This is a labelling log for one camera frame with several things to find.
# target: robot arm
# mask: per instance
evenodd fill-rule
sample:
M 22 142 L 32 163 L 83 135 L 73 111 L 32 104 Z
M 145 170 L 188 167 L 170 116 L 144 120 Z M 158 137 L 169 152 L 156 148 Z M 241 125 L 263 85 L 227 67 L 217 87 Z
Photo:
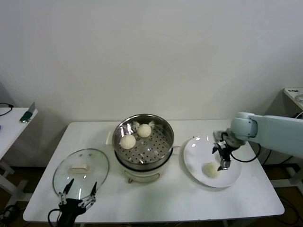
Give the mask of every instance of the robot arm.
M 252 113 L 237 113 L 227 131 L 214 132 L 216 140 L 213 152 L 221 156 L 222 170 L 228 169 L 227 156 L 245 141 L 303 158 L 303 120 L 279 116 L 260 116 Z

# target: table leg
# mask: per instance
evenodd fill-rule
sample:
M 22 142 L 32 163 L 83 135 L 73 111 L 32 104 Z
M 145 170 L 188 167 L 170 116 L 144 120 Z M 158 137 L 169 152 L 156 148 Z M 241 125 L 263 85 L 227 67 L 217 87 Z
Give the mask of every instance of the table leg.
M 20 181 L 19 185 L 16 187 L 12 184 L 8 179 L 4 176 L 0 175 L 0 188 L 11 194 L 11 198 L 9 199 L 6 206 L 13 205 L 17 201 L 29 201 L 32 193 L 24 193 L 23 189 L 27 184 L 26 180 Z
M 301 194 L 303 195 L 303 170 L 299 172 L 295 172 L 293 168 L 288 167 L 286 168 L 288 173 L 290 174 L 291 178 L 289 179 L 282 179 L 282 180 L 271 180 L 271 183 L 274 188 L 284 188 L 284 187 L 297 187 Z
M 7 177 L 8 174 L 14 174 L 14 170 L 6 163 L 4 162 L 3 160 L 0 161 L 0 168 L 5 170 L 3 176 L 4 177 Z

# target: steamed bun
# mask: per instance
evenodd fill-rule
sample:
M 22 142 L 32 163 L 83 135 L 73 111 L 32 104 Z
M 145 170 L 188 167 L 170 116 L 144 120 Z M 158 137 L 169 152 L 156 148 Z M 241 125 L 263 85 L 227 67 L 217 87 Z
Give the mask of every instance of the steamed bun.
M 120 140 L 120 145 L 123 149 L 129 150 L 136 144 L 136 138 L 133 135 L 125 135 Z
M 142 138 L 149 137 L 152 133 L 152 128 L 148 124 L 141 124 L 137 131 L 138 135 Z
M 203 168 L 202 172 L 210 177 L 210 178 L 218 178 L 221 174 L 221 171 L 218 171 L 219 165 L 215 162 L 206 163 Z

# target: white wall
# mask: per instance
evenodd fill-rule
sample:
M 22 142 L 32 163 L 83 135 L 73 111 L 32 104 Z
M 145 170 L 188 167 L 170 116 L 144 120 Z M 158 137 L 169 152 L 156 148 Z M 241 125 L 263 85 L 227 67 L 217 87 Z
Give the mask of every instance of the white wall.
M 46 165 L 72 121 L 265 113 L 282 88 L 303 83 L 302 8 L 301 0 L 1 1 L 0 82 L 19 106 L 36 101 L 40 111 L 6 159 Z

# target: white plate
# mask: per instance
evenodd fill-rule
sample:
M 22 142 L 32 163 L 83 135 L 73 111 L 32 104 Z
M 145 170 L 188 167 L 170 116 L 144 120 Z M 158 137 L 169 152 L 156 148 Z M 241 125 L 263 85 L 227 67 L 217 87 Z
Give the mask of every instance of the white plate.
M 184 148 L 183 158 L 188 171 L 198 181 L 215 188 L 231 186 L 236 182 L 241 173 L 240 162 L 231 159 L 228 170 L 222 170 L 218 178 L 210 178 L 202 172 L 203 166 L 208 162 L 220 165 L 219 152 L 212 154 L 214 140 L 210 137 L 195 137 Z

